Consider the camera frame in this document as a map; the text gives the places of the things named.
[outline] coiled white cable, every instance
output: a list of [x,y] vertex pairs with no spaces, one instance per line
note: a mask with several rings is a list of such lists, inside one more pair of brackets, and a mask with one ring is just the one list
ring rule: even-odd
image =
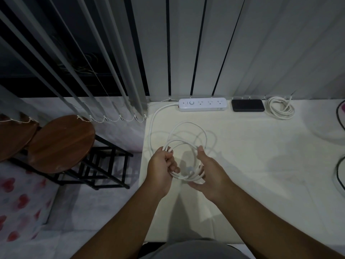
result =
[[[282,97],[274,96],[266,100],[266,112],[276,119],[288,120],[291,119],[295,114],[294,107],[290,104],[291,97],[286,100]],[[283,110],[277,109],[273,106],[274,103],[283,105]]]
[[[152,127],[153,127],[153,121],[156,117],[156,114],[161,111],[162,109],[166,108],[166,107],[169,107],[169,106],[174,106],[174,105],[178,105],[178,103],[174,103],[174,104],[168,104],[168,105],[164,105],[162,106],[161,108],[159,108],[152,116],[152,119],[151,119],[151,123],[150,123],[150,129],[149,129],[149,135],[148,135],[148,141],[149,141],[149,151],[150,151],[150,154],[151,156],[153,155],[153,148],[152,148],[152,145],[151,145],[151,133],[152,133]],[[196,125],[197,127],[199,127],[205,134],[205,145],[204,145],[204,149],[206,148],[206,145],[207,145],[207,135],[206,135],[206,132],[204,129],[202,129],[199,125],[193,123],[193,122],[188,122],[188,121],[185,121],[185,122],[180,122],[178,123],[177,125],[175,125],[175,127],[171,130],[169,136],[168,136],[168,139],[167,139],[167,142],[166,144],[163,146],[163,151],[168,151],[168,152],[171,152],[175,147],[178,147],[179,145],[182,145],[182,144],[189,144],[191,147],[193,147],[194,149],[197,149],[197,146],[191,142],[188,142],[186,140],[182,140],[182,139],[170,139],[170,137],[172,136],[173,132],[175,131],[175,129],[182,125],[182,124],[185,124],[185,123],[190,123],[190,124],[194,124]],[[168,150],[168,145],[172,142],[175,142],[175,141],[179,141],[181,143],[179,143],[178,145],[174,146],[174,147],[171,147],[169,150]],[[186,176],[182,176],[180,174],[177,174],[175,172],[170,172],[171,176],[176,178],[176,179],[180,179],[180,180],[184,180],[184,181],[197,181],[199,180],[200,178],[202,178],[204,176],[204,171],[200,174],[201,170],[203,168],[203,165],[201,162],[199,162],[197,164],[197,166],[194,168],[194,171],[190,172],[189,175],[186,175]]]

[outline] desk surface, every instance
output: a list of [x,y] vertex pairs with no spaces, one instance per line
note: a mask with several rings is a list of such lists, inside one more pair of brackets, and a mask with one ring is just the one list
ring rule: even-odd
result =
[[[163,109],[153,124],[154,149],[166,143],[170,130],[192,121],[206,130],[206,153],[223,166],[230,178],[272,212],[324,244],[345,244],[345,198],[336,190],[332,174],[345,154],[345,133],[335,109],[340,100],[296,100],[291,120],[275,120],[265,113],[235,113],[231,105],[219,112],[180,112]],[[148,131],[153,113],[171,104],[151,103],[146,122],[139,185],[150,159]],[[180,126],[176,136],[204,144],[202,131]],[[195,152],[182,145],[174,150],[181,170],[191,169]],[[217,207],[185,182],[173,179],[170,192],[154,215],[146,241],[183,236],[242,243]]]

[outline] power outlet socket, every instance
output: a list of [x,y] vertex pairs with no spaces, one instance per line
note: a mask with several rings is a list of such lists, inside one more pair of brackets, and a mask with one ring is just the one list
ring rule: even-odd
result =
[[181,112],[224,111],[228,107],[225,98],[188,98],[180,99],[178,106]]

